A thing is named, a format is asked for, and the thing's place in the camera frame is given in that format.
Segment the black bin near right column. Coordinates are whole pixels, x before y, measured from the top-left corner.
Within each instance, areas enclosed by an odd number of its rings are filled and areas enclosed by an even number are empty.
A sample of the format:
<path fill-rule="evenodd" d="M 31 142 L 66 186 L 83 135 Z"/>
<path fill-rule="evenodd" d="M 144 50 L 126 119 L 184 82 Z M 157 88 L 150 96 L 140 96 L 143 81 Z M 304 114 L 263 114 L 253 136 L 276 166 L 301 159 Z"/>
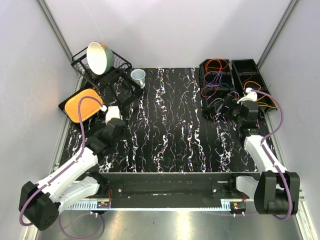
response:
<path fill-rule="evenodd" d="M 249 88 L 252 88 L 253 90 L 258 90 L 260 92 L 264 92 L 264 93 L 269 94 L 268 89 L 265 87 L 262 87 L 262 88 L 249 87 Z M 274 101 L 269 96 L 266 96 L 264 94 L 257 93 L 257 101 L 256 102 L 259 106 L 260 111 L 264 114 L 266 114 L 270 111 L 273 111 L 273 110 L 277 110 L 277 107 L 276 107 L 276 104 L 274 103 Z"/>

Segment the black bin near left column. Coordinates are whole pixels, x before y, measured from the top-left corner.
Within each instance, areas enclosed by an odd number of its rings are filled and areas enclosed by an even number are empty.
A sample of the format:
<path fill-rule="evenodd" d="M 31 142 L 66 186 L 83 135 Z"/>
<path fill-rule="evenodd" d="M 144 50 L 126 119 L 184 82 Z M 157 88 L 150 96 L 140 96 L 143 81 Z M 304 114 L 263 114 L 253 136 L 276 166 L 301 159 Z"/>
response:
<path fill-rule="evenodd" d="M 202 112 L 209 116 L 214 113 L 218 105 L 223 102 L 223 99 L 231 94 L 234 98 L 239 98 L 240 95 L 235 89 L 222 88 L 221 86 L 205 87 L 201 90 L 202 97 Z"/>

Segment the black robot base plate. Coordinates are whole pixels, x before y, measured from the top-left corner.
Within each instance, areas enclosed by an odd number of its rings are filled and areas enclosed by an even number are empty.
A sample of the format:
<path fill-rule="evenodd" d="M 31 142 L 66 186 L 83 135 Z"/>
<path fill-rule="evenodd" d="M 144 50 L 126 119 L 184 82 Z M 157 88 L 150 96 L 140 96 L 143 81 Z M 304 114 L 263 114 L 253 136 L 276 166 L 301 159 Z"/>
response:
<path fill-rule="evenodd" d="M 111 208 L 133 211 L 228 211 L 224 201 L 240 202 L 239 173 L 103 173 L 99 193 L 90 200 L 111 197 Z"/>

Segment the cream green bowl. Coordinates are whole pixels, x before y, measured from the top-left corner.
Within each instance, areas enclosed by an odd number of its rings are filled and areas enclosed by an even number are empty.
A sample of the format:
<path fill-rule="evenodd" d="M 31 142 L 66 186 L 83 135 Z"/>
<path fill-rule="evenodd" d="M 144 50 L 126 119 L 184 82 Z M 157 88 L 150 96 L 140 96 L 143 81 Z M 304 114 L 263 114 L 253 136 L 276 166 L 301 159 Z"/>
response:
<path fill-rule="evenodd" d="M 89 68 L 96 75 L 107 73 L 114 64 L 114 53 L 105 44 L 91 42 L 86 50 L 86 58 Z"/>

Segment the light blue cup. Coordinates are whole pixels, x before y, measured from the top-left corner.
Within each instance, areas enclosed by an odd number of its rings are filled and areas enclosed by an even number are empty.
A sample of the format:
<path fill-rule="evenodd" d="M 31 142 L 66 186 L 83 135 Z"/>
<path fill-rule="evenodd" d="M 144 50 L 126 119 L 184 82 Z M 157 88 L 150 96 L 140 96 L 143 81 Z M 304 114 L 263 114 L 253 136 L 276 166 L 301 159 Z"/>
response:
<path fill-rule="evenodd" d="M 141 89 L 145 87 L 146 72 L 143 69 L 134 69 L 130 77 Z"/>

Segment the black bin middle right column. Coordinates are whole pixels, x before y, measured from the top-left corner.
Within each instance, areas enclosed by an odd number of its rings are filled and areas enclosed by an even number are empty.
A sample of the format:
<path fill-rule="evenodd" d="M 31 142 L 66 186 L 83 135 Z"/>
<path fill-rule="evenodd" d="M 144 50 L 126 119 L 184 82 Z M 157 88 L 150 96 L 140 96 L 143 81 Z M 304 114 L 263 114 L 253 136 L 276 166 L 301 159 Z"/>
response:
<path fill-rule="evenodd" d="M 249 87 L 266 88 L 266 84 L 259 73 L 244 72 L 237 75 L 239 87 L 246 89 Z"/>

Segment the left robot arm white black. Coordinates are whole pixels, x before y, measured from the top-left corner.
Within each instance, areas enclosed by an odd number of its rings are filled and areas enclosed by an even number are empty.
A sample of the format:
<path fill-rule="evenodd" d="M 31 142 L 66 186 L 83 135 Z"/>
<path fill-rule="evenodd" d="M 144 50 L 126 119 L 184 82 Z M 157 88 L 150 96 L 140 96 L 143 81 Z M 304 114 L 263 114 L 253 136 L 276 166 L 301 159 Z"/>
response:
<path fill-rule="evenodd" d="M 94 167 L 98 165 L 99 154 L 118 142 L 124 136 L 125 129 L 124 120 L 111 118 L 56 171 L 37 183 L 25 183 L 19 199 L 19 223 L 24 227 L 34 225 L 43 231 L 78 201 L 108 195 L 108 181 Z"/>

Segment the black bin far right column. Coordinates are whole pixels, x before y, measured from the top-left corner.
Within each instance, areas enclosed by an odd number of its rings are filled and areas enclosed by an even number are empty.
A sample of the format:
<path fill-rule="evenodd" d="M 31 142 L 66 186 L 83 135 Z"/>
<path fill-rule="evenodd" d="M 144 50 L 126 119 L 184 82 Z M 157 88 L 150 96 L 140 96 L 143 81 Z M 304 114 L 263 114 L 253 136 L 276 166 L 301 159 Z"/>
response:
<path fill-rule="evenodd" d="M 237 74 L 258 73 L 259 69 L 253 59 L 232 60 L 232 68 Z"/>

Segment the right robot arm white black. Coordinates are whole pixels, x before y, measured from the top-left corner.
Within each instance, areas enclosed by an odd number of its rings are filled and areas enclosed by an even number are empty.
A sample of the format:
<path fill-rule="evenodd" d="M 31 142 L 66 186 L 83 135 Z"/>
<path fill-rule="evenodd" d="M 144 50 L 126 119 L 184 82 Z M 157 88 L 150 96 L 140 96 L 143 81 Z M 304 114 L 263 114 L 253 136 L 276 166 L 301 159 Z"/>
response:
<path fill-rule="evenodd" d="M 236 136 L 259 171 L 259 179 L 247 174 L 231 177 L 227 185 L 228 195 L 235 199 L 243 194 L 249 197 L 260 215 L 272 215 L 282 221 L 295 215 L 299 204 L 300 177 L 279 162 L 266 144 L 266 137 L 260 134 L 259 105 L 255 98 L 250 95 L 235 98 L 227 94 L 214 104 L 214 110 L 235 122 Z"/>

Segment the aluminium rail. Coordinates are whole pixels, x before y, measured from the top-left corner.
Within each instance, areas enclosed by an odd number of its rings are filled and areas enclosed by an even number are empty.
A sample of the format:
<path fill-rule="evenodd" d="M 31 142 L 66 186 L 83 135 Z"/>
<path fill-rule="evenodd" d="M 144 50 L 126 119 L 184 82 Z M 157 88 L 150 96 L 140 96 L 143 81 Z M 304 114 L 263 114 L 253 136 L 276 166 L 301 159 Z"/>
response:
<path fill-rule="evenodd" d="M 81 196 L 78 196 L 77 199 L 81 200 L 82 198 L 87 198 L 89 193 L 96 194 L 98 188 L 102 186 L 101 183 L 98 183 L 97 180 L 94 180 L 92 177 L 86 178 L 81 181 L 63 181 L 63 180 L 53 180 L 53 179 L 42 179 L 38 181 L 37 186 L 44 194 L 49 194 L 49 199 L 53 202 L 59 202 L 60 197 L 67 196 L 67 189 L 73 187 L 74 190 L 82 189 L 83 193 Z"/>

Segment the black bin far left column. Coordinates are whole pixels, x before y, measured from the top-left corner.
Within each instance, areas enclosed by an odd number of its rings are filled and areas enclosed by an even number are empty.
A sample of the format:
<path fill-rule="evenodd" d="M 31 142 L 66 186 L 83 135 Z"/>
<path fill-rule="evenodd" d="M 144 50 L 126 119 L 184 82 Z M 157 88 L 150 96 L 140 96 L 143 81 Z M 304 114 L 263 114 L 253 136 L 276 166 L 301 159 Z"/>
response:
<path fill-rule="evenodd" d="M 223 73 L 231 72 L 231 64 L 228 59 L 224 58 L 213 58 L 206 59 L 199 65 L 199 73 L 200 75 L 205 75 L 208 72 L 216 71 Z"/>

